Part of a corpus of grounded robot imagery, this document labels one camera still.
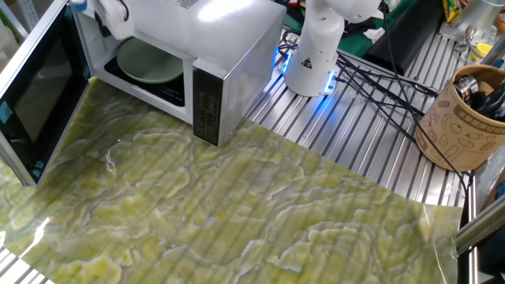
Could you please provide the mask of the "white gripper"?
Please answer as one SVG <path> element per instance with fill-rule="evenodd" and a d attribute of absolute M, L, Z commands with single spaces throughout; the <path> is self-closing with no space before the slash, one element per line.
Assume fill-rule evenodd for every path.
<path fill-rule="evenodd" d="M 123 40 L 133 36 L 133 19 L 124 0 L 95 0 L 93 8 L 103 38 L 113 36 Z"/>

